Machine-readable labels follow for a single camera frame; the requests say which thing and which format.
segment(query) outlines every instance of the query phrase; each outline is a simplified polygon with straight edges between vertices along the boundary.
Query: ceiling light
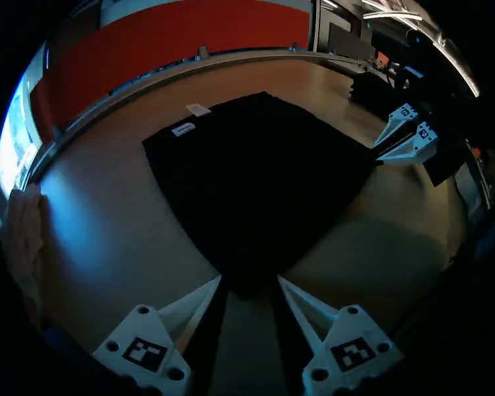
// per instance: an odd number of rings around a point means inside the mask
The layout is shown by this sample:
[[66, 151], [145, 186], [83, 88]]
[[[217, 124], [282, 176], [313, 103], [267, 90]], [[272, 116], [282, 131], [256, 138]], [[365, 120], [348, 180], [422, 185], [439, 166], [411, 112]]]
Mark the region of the ceiling light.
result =
[[332, 7], [334, 8], [339, 8], [339, 6], [336, 4], [336, 3], [333, 3], [332, 1], [330, 0], [323, 0], [323, 3], [327, 3], [327, 4], [330, 4]]
[[422, 17], [416, 13], [408, 13], [406, 11], [386, 11], [380, 13], [363, 14], [363, 19], [374, 18], [404, 18], [404, 19], [416, 19], [422, 20]]
[[371, 5], [379, 10], [382, 10], [382, 11], [388, 11], [389, 9], [387, 7], [385, 7], [384, 5], [382, 4], [379, 4], [379, 3], [376, 3], [375, 1], [372, 1], [372, 0], [361, 0], [363, 3], [365, 4], [368, 4], [368, 5]]

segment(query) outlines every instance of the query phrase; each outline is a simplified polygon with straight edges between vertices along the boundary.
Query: screw hole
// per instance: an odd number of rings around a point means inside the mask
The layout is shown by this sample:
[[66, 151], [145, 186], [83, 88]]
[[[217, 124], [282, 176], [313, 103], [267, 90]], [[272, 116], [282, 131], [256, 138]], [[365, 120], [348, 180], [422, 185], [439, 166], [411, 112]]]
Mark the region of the screw hole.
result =
[[312, 371], [312, 379], [314, 381], [324, 381], [328, 378], [328, 371], [324, 368], [316, 368]]
[[185, 373], [179, 368], [173, 367], [170, 368], [169, 371], [167, 371], [167, 376], [170, 380], [181, 381], [183, 378], [185, 378]]
[[110, 352], [115, 352], [119, 349], [119, 345], [117, 345], [117, 342], [115, 341], [108, 341], [106, 343], [106, 349], [108, 349]]
[[387, 343], [381, 343], [378, 345], [378, 352], [380, 353], [385, 353], [387, 352], [391, 347]]

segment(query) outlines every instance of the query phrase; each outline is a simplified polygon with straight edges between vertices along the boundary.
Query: white bracket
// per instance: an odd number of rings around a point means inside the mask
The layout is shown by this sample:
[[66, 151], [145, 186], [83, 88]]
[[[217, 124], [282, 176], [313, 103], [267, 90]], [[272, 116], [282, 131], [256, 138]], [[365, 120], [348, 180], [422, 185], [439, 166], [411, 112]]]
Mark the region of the white bracket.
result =
[[[282, 277], [279, 284], [313, 352], [302, 372], [307, 396], [356, 389], [362, 380], [379, 376], [403, 358], [360, 306], [336, 310]], [[328, 329], [324, 340], [309, 320]]]
[[406, 103], [389, 114], [389, 122], [381, 132], [381, 135], [376, 139], [374, 147], [396, 132], [406, 122], [414, 120], [418, 117], [418, 112]]
[[401, 145], [385, 153], [378, 160], [385, 164], [422, 164], [436, 154], [438, 136], [426, 122], [418, 125], [416, 134]]
[[93, 356], [116, 374], [131, 377], [139, 387], [158, 389], [164, 395], [187, 394], [191, 368], [182, 354], [220, 280], [221, 276], [216, 277], [159, 311], [136, 306]]

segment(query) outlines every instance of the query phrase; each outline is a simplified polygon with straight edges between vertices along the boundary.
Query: fluorescent light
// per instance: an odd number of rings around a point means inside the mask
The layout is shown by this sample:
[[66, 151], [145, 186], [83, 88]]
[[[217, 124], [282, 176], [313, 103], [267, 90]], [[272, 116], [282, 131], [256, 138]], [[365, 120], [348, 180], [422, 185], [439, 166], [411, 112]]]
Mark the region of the fluorescent light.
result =
[[406, 11], [386, 11], [380, 13], [363, 14], [363, 19], [394, 18], [394, 17], [422, 20], [422, 17], [420, 15], [416, 13], [408, 13]]
[[385, 7], [384, 5], [382, 4], [379, 4], [379, 3], [376, 3], [375, 1], [372, 1], [372, 0], [361, 0], [363, 3], [365, 4], [368, 4], [368, 5], [371, 5], [379, 10], [382, 10], [382, 11], [388, 11], [389, 9], [387, 7]]
[[[371, 5], [382, 11], [387, 11], [387, 12], [392, 11], [391, 9], [384, 7], [382, 4], [376, 3], [375, 1], [372, 0], [361, 0], [361, 2]], [[401, 16], [394, 16], [393, 18], [407, 25], [409, 28], [417, 30], [423, 33], [426, 37], [428, 37], [429, 40], [432, 41], [433, 46], [435, 46], [436, 49], [440, 51], [440, 53], [443, 56], [445, 56], [445, 58], [453, 65], [453, 67], [457, 70], [457, 72], [462, 76], [462, 79], [466, 82], [469, 89], [471, 89], [471, 92], [473, 93], [473, 95], [475, 95], [475, 98], [477, 98], [480, 95], [477, 84], [475, 84], [475, 82], [471, 79], [471, 77], [468, 76], [466, 70], [464, 70], [464, 68], [458, 64], [457, 60], [442, 45], [440, 45], [440, 43], [437, 41], [435, 37], [431, 36], [426, 30], [421, 29], [421, 27], [411, 22], [407, 18], [403, 18]]]
[[332, 7], [334, 8], [339, 8], [339, 6], [336, 4], [336, 3], [333, 3], [332, 1], [330, 0], [323, 0], [323, 3], [327, 3], [327, 4], [330, 4]]
[[473, 92], [473, 95], [475, 95], [475, 98], [477, 98], [480, 95], [479, 88], [471, 79], [471, 77], [467, 75], [464, 68], [462, 68], [462, 66], [457, 63], [456, 59], [439, 43], [433, 42], [433, 46], [435, 46], [435, 48], [440, 51], [443, 56], [445, 56], [445, 58], [453, 65], [453, 67], [457, 69], [457, 72], [462, 76], [469, 89], [471, 89], [471, 92]]

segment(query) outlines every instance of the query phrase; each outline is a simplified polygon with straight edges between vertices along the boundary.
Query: white label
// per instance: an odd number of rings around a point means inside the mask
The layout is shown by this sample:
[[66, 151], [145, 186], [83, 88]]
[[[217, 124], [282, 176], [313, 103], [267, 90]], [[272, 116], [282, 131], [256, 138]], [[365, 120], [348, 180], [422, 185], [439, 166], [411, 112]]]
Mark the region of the white label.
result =
[[186, 122], [185, 124], [179, 126], [178, 128], [174, 128], [172, 130], [172, 133], [175, 134], [176, 136], [182, 136], [184, 133], [192, 131], [195, 128], [196, 127], [194, 126], [193, 123]]

